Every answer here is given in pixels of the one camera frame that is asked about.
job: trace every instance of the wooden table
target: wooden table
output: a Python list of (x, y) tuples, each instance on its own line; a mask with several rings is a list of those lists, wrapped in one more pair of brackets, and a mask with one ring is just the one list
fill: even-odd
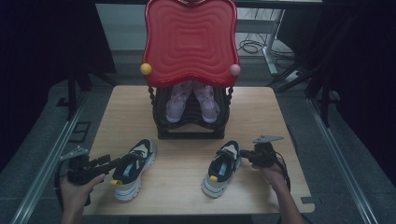
[(274, 192), (247, 159), (242, 160), (221, 197), (211, 199), (201, 191), (208, 166), (224, 143), (236, 140), (241, 148), (253, 149), (253, 139), (261, 134), (285, 137), (273, 145), (288, 165), (291, 194), (302, 213), (314, 211), (313, 203), (301, 200), (311, 194), (272, 89), (234, 88), (224, 139), (159, 140), (150, 102), (147, 86), (117, 86), (113, 90), (93, 142), (91, 159), (105, 154), (112, 159), (122, 157), (142, 138), (154, 140), (157, 159), (142, 174), (142, 188), (128, 203), (114, 199), (110, 172), (105, 183), (95, 187), (92, 203), (85, 208), (84, 215), (277, 213)]

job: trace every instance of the gray floor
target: gray floor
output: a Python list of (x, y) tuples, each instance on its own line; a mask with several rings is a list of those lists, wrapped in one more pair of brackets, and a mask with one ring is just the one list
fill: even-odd
[[(134, 70), (138, 64), (118, 64), (119, 71)], [(242, 57), (242, 74), (236, 86), (264, 86), (272, 80), (262, 57)], [(110, 75), (120, 84), (145, 84), (143, 78)], [(72, 150), (76, 145), (90, 148), (95, 137), (101, 117), (106, 109), (106, 103), (112, 87), (103, 80), (91, 76), (93, 90), (80, 92), (78, 96), (86, 96), (82, 107), (80, 122), (90, 122), (89, 133), (82, 143), (67, 143), (62, 148), (62, 154)], [(311, 104), (304, 97), (302, 83), (286, 92), (277, 93), (282, 114), (294, 140), (297, 154), (304, 170), (308, 187), (312, 193), (316, 209), (311, 214), (305, 214), (313, 223), (365, 223), (360, 208), (361, 202), (367, 202), (372, 209), (377, 223), (396, 223), (396, 190), (384, 175), (368, 150), (359, 138), (347, 127), (345, 122), (332, 105), (329, 111), (329, 121), (332, 137), (336, 146), (346, 160), (347, 168), (356, 180), (363, 201), (356, 198), (356, 192), (348, 185), (348, 180), (342, 175), (327, 137), (322, 133), (316, 120)], [(40, 167), (53, 149), (57, 139), (66, 124), (67, 108), (56, 106), (60, 98), (67, 98), (66, 82), (55, 85), (49, 92), (49, 101), (30, 134), (21, 145), (20, 150), (0, 174), (0, 222), (9, 223), (19, 210), (25, 194), (31, 189), (32, 183), (40, 176)], [(77, 133), (70, 135), (69, 140), (78, 140)], [(60, 223), (61, 210), (53, 192), (53, 174), (45, 181), (42, 192), (39, 192), (35, 209), (31, 210), (28, 223)], [(248, 217), (255, 224), (276, 223), (278, 214), (254, 215)], [(154, 223), (150, 217), (139, 218), (135, 223)], [(84, 217), (85, 223), (128, 223), (128, 217)], [(162, 223), (185, 223), (183, 220), (163, 219)]]

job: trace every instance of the human hand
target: human hand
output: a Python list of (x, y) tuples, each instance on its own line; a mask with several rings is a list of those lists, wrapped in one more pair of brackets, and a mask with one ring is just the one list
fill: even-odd
[[(281, 158), (277, 159), (283, 166), (286, 167), (285, 162)], [(253, 164), (251, 167), (253, 169), (260, 170), (262, 172), (262, 177), (267, 180), (270, 185), (272, 185), (273, 189), (287, 187), (285, 176), (283, 176), (282, 170), (276, 163), (274, 163), (271, 167), (260, 167)]]
[(93, 187), (105, 179), (104, 174), (92, 179), (86, 185), (75, 185), (70, 183), (65, 177), (61, 183), (61, 193), (63, 198), (64, 216), (63, 223), (78, 223), (84, 211), (84, 204)]

